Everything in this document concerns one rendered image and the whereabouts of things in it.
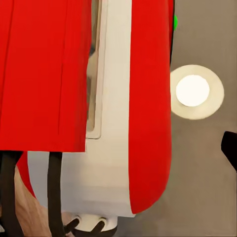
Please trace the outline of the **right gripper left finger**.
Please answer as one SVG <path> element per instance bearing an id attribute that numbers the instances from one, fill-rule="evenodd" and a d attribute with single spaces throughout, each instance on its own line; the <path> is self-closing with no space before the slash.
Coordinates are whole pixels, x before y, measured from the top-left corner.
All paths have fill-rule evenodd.
<path id="1" fill-rule="evenodd" d="M 16 163 L 19 161 L 19 159 L 20 159 L 20 157 L 22 156 L 23 153 L 24 153 L 24 150 L 17 151 Z M 3 150 L 0 150 L 0 172 L 1 172 L 2 156 L 3 156 Z"/>

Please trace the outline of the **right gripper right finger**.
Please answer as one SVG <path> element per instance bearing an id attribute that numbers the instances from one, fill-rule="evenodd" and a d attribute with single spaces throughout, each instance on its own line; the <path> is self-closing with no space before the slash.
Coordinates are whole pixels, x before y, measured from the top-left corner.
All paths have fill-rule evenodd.
<path id="1" fill-rule="evenodd" d="M 237 170 L 237 133 L 226 131 L 222 138 L 221 149 Z"/>

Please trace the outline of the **radio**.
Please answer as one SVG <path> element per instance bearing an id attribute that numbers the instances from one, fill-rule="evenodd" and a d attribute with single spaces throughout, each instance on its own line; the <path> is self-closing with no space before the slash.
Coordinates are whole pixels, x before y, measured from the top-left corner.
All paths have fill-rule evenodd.
<path id="1" fill-rule="evenodd" d="M 113 237 L 163 194 L 172 160 L 175 0 L 0 0 L 0 219 L 15 166 L 51 237 Z M 16 163 L 17 151 L 24 153 Z M 63 226 L 62 211 L 72 213 Z"/>

